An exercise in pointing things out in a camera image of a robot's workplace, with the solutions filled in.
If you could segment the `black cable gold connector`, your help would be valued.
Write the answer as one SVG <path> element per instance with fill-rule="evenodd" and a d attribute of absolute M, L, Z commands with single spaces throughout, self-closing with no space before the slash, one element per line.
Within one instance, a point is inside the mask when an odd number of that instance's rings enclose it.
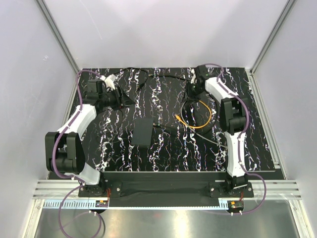
<path fill-rule="evenodd" d="M 146 79 L 143 82 L 143 84 L 146 84 L 148 79 L 152 79 L 152 78 L 155 78 L 155 77 L 162 77 L 162 78 L 168 77 L 168 78 L 173 78 L 173 79 L 177 79 L 177 80 L 184 81 L 184 82 L 189 81 L 189 79 L 185 79 L 185 78 L 182 78 L 180 76 L 164 75 L 164 74 L 161 74 L 161 75 L 149 74 L 148 76 L 146 76 Z M 207 95 L 208 95 L 209 98 L 211 98 L 214 101 L 214 104 L 215 104 L 215 107 L 216 107 L 216 110 L 215 110 L 216 114 L 214 116 L 214 121 L 211 123 L 210 128 L 207 129 L 207 130 L 202 130 L 201 135 L 205 135 L 205 134 L 207 134 L 207 133 L 212 131 L 212 128 L 215 126 L 216 121 L 217 121 L 217 119 L 219 117 L 219 111 L 220 111 L 220 104 L 216 101 L 216 98 L 210 93 L 207 93 Z"/>

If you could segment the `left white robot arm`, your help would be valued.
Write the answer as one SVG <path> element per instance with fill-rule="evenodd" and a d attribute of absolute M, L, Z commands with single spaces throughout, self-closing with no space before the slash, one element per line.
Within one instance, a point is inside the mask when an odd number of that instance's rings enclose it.
<path fill-rule="evenodd" d="M 117 111 L 135 104 L 120 86 L 115 86 L 114 80 L 113 75 L 89 80 L 87 91 L 73 115 L 56 132 L 45 135 L 48 171 L 61 179 L 77 179 L 95 196 L 104 195 L 107 184 L 103 174 L 86 162 L 81 142 L 83 133 L 105 108 Z"/>

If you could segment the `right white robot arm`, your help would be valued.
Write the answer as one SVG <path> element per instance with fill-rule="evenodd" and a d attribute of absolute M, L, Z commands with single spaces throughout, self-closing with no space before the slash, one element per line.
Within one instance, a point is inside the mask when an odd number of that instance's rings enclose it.
<path fill-rule="evenodd" d="M 237 196 L 247 187 L 244 156 L 244 140 L 249 125 L 249 112 L 244 98 L 229 89 L 218 76 L 208 72 L 206 65 L 191 70 L 191 80 L 186 83 L 186 100 L 194 102 L 200 94 L 211 94 L 220 104 L 219 123 L 225 134 L 228 149 L 228 162 L 224 189 L 229 196 Z"/>

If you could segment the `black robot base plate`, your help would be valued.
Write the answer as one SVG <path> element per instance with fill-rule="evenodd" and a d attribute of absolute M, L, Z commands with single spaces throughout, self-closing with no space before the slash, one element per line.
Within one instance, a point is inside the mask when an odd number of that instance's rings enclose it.
<path fill-rule="evenodd" d="M 252 184 L 234 193 L 224 189 L 226 172 L 106 172 L 106 191 L 98 193 L 85 188 L 85 198 L 139 197 L 209 197 L 218 200 L 253 198 Z"/>

